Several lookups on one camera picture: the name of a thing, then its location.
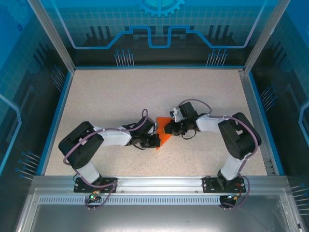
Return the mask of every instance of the speckled beige surface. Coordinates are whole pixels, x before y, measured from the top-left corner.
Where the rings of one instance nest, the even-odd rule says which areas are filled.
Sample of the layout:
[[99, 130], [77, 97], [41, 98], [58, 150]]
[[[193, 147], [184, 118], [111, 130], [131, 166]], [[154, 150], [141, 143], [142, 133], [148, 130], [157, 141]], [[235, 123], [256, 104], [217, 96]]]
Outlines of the speckled beige surface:
[[[59, 142], [83, 121], [99, 127], [137, 122], [143, 108], [149, 116], [169, 116], [182, 100], [206, 101], [212, 115], [243, 112], [250, 117], [237, 70], [154, 69], [77, 70], [56, 135], [46, 175], [73, 175], [63, 164]], [[204, 105], [193, 103], [198, 113]], [[158, 151], [132, 146], [102, 147], [92, 158], [102, 175], [193, 176], [216, 175], [227, 150], [220, 134], [200, 132], [189, 141], [170, 138]], [[266, 175], [260, 150], [243, 169], [246, 175]]]

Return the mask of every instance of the gear icon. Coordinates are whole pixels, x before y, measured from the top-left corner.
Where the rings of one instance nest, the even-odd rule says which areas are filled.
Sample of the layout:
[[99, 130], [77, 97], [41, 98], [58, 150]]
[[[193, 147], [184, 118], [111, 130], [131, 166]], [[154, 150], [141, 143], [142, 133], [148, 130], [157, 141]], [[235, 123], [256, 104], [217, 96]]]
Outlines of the gear icon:
[[150, 13], [152, 17], [173, 14], [174, 10], [180, 9], [181, 4], [184, 4], [184, 0], [137, 0], [140, 10], [144, 10], [145, 14]]
[[27, 0], [1, 0], [1, 2], [18, 24], [22, 25], [29, 13]]

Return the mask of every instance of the orange object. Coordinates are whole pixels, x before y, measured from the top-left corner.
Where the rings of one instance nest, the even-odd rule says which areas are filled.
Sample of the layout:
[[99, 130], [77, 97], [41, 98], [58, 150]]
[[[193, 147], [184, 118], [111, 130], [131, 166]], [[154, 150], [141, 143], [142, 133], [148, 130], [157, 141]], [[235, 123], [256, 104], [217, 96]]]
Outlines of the orange object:
[[157, 134], [159, 134], [159, 138], [161, 140], [160, 147], [172, 136], [171, 134], [165, 134], [164, 133], [164, 127], [172, 121], [171, 117], [157, 117], [156, 122], [158, 123], [158, 129]]

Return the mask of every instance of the orange triangular block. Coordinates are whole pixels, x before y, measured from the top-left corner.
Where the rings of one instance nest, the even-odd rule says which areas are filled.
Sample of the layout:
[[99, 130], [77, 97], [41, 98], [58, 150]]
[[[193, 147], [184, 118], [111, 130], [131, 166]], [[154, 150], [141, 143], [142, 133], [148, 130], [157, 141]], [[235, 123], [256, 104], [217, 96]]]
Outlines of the orange triangular block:
[[172, 121], [171, 117], [157, 117], [156, 122], [158, 123], [158, 129], [156, 131], [157, 134], [159, 134], [159, 138], [161, 140], [160, 147], [172, 136], [171, 134], [165, 134], [164, 133], [164, 127]]

